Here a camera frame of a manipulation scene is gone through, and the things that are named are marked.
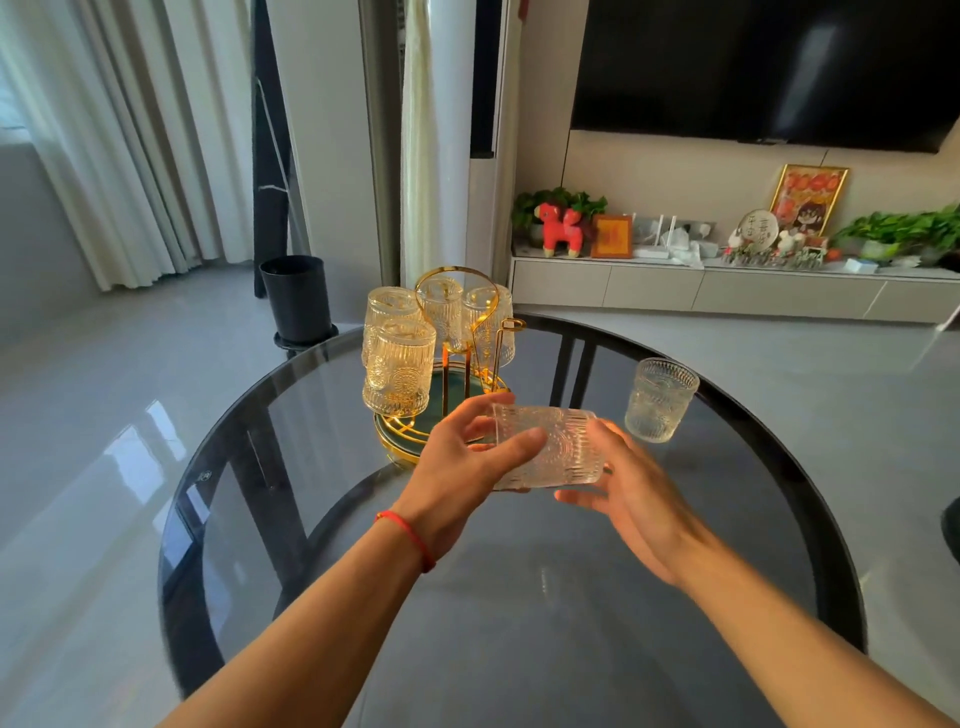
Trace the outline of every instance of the dark glass tabletop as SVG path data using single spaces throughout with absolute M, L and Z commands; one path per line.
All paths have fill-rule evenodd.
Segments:
M 622 422 L 639 359 L 603 331 L 523 315 L 501 375 L 520 404 Z M 360 398 L 362 332 L 257 382 L 187 468 L 163 530 L 162 629 L 189 694 L 255 639 L 409 478 Z M 836 523 L 783 445 L 707 381 L 651 446 L 721 538 L 865 648 Z M 550 491 L 493 494 L 396 618 L 347 725 L 778 725 L 708 620 L 606 518 Z

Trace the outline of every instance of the television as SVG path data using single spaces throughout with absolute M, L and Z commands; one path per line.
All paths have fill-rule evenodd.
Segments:
M 936 153 L 960 0 L 590 0 L 573 129 Z

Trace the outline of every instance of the curtain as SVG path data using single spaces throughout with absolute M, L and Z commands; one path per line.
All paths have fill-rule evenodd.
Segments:
M 248 0 L 0 0 L 0 63 L 97 283 L 249 260 Z
M 430 72 L 427 0 L 408 0 L 400 121 L 400 275 L 417 278 L 443 265 L 438 210 L 436 117 Z

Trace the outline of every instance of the black trash can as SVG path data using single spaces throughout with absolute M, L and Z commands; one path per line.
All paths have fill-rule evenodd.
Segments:
M 336 336 L 322 260 L 313 255 L 282 255 L 261 263 L 260 273 L 281 339 L 311 345 Z

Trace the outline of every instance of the glass cup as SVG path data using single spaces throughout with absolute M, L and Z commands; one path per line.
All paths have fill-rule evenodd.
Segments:
M 437 331 L 424 321 L 388 319 L 371 327 L 363 403 L 384 417 L 414 417 L 426 409 Z
M 437 344 L 444 341 L 452 352 L 462 352 L 464 287 L 450 276 L 431 276 L 417 289 L 423 316 L 437 330 Z
M 363 349 L 360 361 L 367 366 L 372 343 L 371 328 L 382 326 L 387 319 L 421 319 L 422 313 L 417 304 L 417 294 L 408 288 L 384 286 L 374 288 L 367 294 L 367 316 L 363 322 Z
M 496 332 L 504 319 L 514 317 L 514 300 L 510 295 L 510 289 L 498 285 L 496 292 L 499 296 L 496 310 L 479 326 L 477 322 L 493 303 L 493 286 L 482 285 L 464 292 L 464 339 L 468 343 L 472 341 L 476 344 L 473 367 L 484 380 L 489 377 L 483 377 L 483 374 L 493 371 Z M 500 343 L 500 366 L 503 367 L 513 361 L 515 354 L 514 335 L 511 331 L 504 331 L 503 340 Z
M 595 483 L 603 474 L 603 455 L 587 439 L 587 423 L 596 419 L 592 412 L 495 404 L 493 418 L 498 445 L 531 427 L 543 427 L 548 435 L 540 454 L 507 473 L 495 490 Z
M 627 430 L 648 443 L 665 443 L 700 386 L 700 378 L 669 359 L 644 359 L 636 365 L 634 391 L 627 406 Z

